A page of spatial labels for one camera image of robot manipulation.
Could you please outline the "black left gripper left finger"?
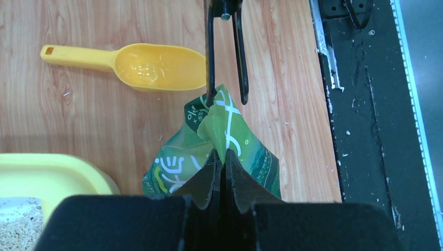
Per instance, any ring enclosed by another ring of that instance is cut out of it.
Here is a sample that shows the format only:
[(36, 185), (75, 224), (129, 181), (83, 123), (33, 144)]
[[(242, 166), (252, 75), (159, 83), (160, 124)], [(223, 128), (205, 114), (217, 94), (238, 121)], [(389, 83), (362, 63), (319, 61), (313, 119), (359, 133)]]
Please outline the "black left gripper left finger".
[(71, 196), (36, 250), (218, 250), (220, 158), (215, 150), (169, 196)]

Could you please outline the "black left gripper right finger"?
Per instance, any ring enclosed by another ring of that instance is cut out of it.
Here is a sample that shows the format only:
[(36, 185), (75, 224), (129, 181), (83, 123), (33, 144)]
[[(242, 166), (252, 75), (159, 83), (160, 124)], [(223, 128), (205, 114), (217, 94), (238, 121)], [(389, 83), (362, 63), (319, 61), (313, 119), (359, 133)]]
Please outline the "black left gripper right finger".
[(225, 161), (227, 250), (403, 250), (388, 217), (358, 203), (288, 203), (248, 174), (233, 150)]

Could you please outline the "green cat litter bag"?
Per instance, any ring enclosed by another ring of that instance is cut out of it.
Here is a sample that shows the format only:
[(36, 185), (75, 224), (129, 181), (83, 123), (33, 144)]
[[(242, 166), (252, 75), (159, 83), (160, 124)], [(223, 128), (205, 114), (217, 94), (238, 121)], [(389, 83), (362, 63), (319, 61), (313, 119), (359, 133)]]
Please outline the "green cat litter bag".
[(180, 130), (159, 150), (142, 179), (145, 195), (167, 195), (189, 181), (216, 150), (225, 161), (226, 150), (266, 190), (281, 197), (279, 159), (252, 133), (224, 85), (216, 88), (212, 106), (202, 95), (184, 105)]

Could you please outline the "yellow litter scoop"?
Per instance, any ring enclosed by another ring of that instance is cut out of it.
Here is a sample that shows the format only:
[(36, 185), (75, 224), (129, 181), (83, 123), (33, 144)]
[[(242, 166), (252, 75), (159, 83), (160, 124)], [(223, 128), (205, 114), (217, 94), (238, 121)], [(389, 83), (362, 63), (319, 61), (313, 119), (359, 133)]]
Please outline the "yellow litter scoop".
[(175, 45), (135, 43), (99, 50), (48, 44), (40, 57), (54, 65), (114, 72), (121, 82), (141, 92), (182, 92), (206, 85), (205, 56)]

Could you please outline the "black bag sealing clip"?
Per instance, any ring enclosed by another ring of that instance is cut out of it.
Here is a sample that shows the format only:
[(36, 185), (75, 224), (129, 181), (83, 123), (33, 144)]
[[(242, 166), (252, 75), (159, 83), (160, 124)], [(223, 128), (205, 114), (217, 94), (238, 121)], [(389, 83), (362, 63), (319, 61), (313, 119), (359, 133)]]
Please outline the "black bag sealing clip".
[(249, 77), (245, 53), (242, 6), (243, 1), (204, 1), (206, 104), (214, 104), (216, 90), (217, 56), (223, 52), (236, 56), (239, 94), (242, 104), (247, 104)]

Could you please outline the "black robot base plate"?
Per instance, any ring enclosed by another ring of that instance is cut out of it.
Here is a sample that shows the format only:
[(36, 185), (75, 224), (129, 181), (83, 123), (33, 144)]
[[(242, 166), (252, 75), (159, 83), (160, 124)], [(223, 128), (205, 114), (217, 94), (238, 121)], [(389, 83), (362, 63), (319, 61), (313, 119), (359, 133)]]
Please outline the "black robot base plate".
[(342, 200), (442, 250), (442, 1), (311, 1)]

